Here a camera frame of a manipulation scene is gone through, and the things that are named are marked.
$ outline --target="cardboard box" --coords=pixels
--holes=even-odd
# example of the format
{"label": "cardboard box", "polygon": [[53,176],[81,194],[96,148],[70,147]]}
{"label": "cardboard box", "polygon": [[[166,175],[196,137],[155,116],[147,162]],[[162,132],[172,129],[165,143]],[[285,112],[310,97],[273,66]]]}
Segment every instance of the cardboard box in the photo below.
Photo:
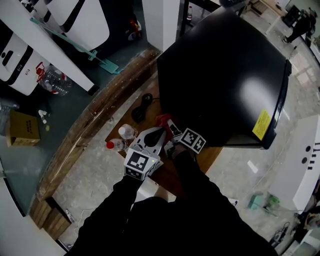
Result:
{"label": "cardboard box", "polygon": [[6,129],[8,147],[34,146],[39,141],[40,135],[37,118],[11,110]]}

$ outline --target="yellow warning label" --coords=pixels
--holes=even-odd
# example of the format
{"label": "yellow warning label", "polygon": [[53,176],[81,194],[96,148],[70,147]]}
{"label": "yellow warning label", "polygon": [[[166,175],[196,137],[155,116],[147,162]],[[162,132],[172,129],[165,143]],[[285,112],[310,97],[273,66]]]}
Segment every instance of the yellow warning label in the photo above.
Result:
{"label": "yellow warning label", "polygon": [[258,120],[255,123],[255,126],[252,130],[252,132],[262,141],[264,138],[266,131],[269,127],[271,121],[271,116],[268,114],[268,112],[263,109],[261,111],[261,114],[259,115]]}

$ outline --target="black sleeve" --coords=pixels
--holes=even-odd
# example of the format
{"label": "black sleeve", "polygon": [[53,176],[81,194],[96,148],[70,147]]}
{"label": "black sleeve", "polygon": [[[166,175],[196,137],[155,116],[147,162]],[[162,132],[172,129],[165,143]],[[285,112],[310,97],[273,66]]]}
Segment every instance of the black sleeve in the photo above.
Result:
{"label": "black sleeve", "polygon": [[193,207],[202,212],[202,216],[211,216],[214,222],[208,223],[217,228],[216,221],[223,221],[224,229],[233,230],[237,237],[234,244],[238,245],[240,251],[248,251],[248,241],[259,250],[263,255],[277,256],[278,254],[268,242],[252,230],[239,216],[237,209],[229,202],[228,198],[223,196],[219,188],[209,180],[209,178],[199,169],[199,166],[191,158],[188,151],[178,154],[173,160],[176,171],[188,202]]}
{"label": "black sleeve", "polygon": [[106,243],[119,242],[141,184],[142,181],[127,175],[116,183],[113,192],[85,219],[76,242],[66,255],[101,252],[105,250]]}

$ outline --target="floor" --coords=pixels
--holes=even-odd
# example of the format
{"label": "floor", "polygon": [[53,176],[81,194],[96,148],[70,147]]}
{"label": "floor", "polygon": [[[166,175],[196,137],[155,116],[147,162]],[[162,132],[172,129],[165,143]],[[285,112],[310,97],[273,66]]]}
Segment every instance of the floor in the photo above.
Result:
{"label": "floor", "polygon": [[[275,19],[274,14],[268,11],[262,17],[249,11],[243,18],[262,33]],[[257,192],[267,197],[268,188],[290,147],[291,134],[297,120],[316,115],[320,111],[320,68],[300,38],[292,44],[282,42],[282,37],[289,36],[291,32],[280,21],[267,36],[292,63],[292,75],[273,144],[268,150],[224,148],[207,172],[223,195],[238,200],[236,209],[241,218],[267,240],[287,221],[291,223],[290,229],[292,228],[293,213],[280,209],[276,212],[277,216],[273,216],[261,209],[251,211],[247,208],[250,198]],[[106,149],[105,138],[142,90],[140,88],[132,95],[113,119],[104,125],[54,194],[60,206],[68,209],[75,219],[75,223],[60,237],[67,245],[72,245],[76,240],[78,223],[80,226],[83,224],[92,209],[111,193],[113,185],[123,176],[123,158]],[[248,162],[256,168],[251,169]],[[277,251],[281,252],[289,239],[287,235],[284,242],[276,248]]]}
{"label": "floor", "polygon": [[[134,0],[134,13],[142,26],[142,38],[132,41],[126,47],[113,53],[108,59],[124,68],[135,56],[142,53],[150,45],[147,41],[145,19],[141,0]],[[100,89],[115,77],[100,67],[87,67],[82,70]],[[31,95],[25,96],[11,87],[1,84],[1,97],[14,99],[20,105],[20,112],[37,116],[41,141],[33,147],[7,146],[5,136],[0,135],[0,158],[4,172],[14,197],[27,214],[37,185],[49,161],[65,138],[68,130],[80,114],[94,99],[77,84],[74,84],[70,93],[60,97],[45,91],[38,85]],[[50,113],[47,124],[50,130],[46,131],[38,115],[38,110]]]}

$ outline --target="white bottle cap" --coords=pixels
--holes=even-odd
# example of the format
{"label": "white bottle cap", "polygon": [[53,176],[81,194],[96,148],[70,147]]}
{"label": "white bottle cap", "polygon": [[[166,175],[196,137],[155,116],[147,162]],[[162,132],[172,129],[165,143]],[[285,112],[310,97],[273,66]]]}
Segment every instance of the white bottle cap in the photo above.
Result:
{"label": "white bottle cap", "polygon": [[120,127],[118,132],[119,132],[120,135],[124,135],[126,133],[126,128]]}

